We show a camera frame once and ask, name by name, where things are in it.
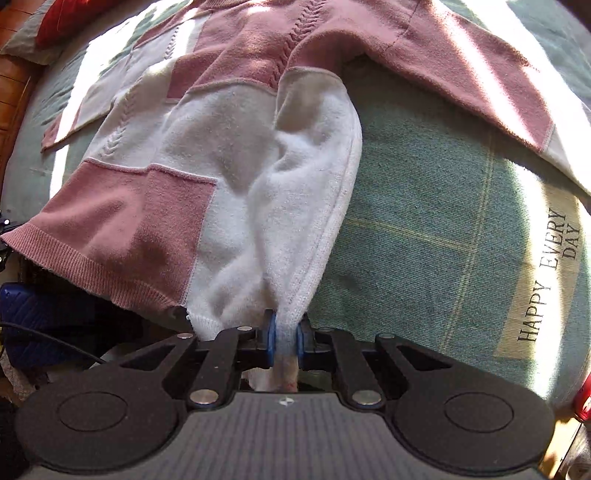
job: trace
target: cable knit pattern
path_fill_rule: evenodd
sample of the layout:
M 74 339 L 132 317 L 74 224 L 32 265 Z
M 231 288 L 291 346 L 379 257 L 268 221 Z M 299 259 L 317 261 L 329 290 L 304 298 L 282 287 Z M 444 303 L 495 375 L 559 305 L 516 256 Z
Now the cable knit pattern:
M 166 51 L 164 52 L 164 59 L 165 60 L 169 60 L 170 57 L 173 56 L 173 52 L 174 52 L 174 48 L 177 44 L 177 35 L 178 35 L 178 30 L 180 29 L 180 25 L 174 29 L 173 32 L 173 36 L 170 38 L 170 43 L 168 44 L 168 47 L 166 47 Z
M 298 46 L 298 44 L 310 34 L 315 26 L 316 22 L 320 18 L 320 11 L 326 4 L 327 0 L 311 0 L 301 13 L 300 17 L 295 21 L 294 28 L 291 29 L 285 43 L 283 44 L 283 51 L 281 52 L 280 58 L 278 58 L 273 70 L 273 75 L 269 81 L 271 88 L 276 89 L 279 84 L 279 79 L 285 71 L 285 66 L 289 61 L 291 52 Z
M 123 111 L 121 113 L 121 118 L 119 119 L 119 125 L 115 131 L 107 137 L 105 147 L 103 148 L 103 155 L 105 157 L 110 157 L 115 152 L 117 145 L 121 141 L 121 138 L 123 138 L 125 128 L 127 127 L 127 123 L 132 116 L 132 111 L 134 108 L 135 85 L 132 85 L 131 88 L 125 93 L 121 102 L 123 103 Z

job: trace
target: ribbed hem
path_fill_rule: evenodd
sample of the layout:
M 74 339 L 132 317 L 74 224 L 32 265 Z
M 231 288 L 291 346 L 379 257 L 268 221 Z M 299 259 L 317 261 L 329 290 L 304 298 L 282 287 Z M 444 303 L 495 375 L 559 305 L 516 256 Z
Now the ribbed hem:
M 37 265 L 126 310 L 154 315 L 178 305 L 139 280 L 122 278 L 31 223 L 0 238 Z
M 243 4 L 248 0 L 205 0 L 199 8 L 201 10 L 218 10 L 220 8 L 230 8 Z

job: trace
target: pink sleeve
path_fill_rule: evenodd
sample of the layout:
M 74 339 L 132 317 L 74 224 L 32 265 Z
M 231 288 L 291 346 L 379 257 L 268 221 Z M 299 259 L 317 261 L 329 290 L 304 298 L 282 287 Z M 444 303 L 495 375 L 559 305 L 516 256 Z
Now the pink sleeve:
M 539 72 L 513 47 L 439 0 L 420 0 L 406 31 L 392 37 L 377 60 L 544 151 L 553 123 L 530 80 Z
M 70 98 L 66 107 L 51 122 L 43 134 L 41 151 L 62 142 L 85 125 L 107 115 L 122 86 L 129 56 L 122 58 L 96 83 L 83 98 Z

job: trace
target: pink and white sweater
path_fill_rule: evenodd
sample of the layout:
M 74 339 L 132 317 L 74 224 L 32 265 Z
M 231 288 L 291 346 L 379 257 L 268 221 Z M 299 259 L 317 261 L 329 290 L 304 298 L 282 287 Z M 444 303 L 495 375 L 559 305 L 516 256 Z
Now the pink and white sweater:
M 183 307 L 204 339 L 275 309 L 272 386 L 294 388 L 295 328 L 361 155 L 339 78 L 361 54 L 591 192 L 579 99 L 439 0 L 195 0 L 56 119 L 44 148 L 106 115 L 69 181 L 2 239 L 125 309 L 162 319 Z

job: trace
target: metal pin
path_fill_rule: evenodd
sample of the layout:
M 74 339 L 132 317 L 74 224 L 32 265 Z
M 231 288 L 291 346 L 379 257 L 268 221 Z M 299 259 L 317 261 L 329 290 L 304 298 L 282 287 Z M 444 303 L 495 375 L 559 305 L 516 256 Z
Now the metal pin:
M 197 405 L 211 405 L 212 403 L 217 402 L 217 399 L 220 396 L 217 394 L 215 390 L 209 390 L 208 388 L 203 388 L 201 390 L 195 390 L 191 392 L 189 395 L 189 400 Z
M 382 395 L 374 390 L 357 390 L 351 397 L 359 405 L 376 405 L 382 401 Z

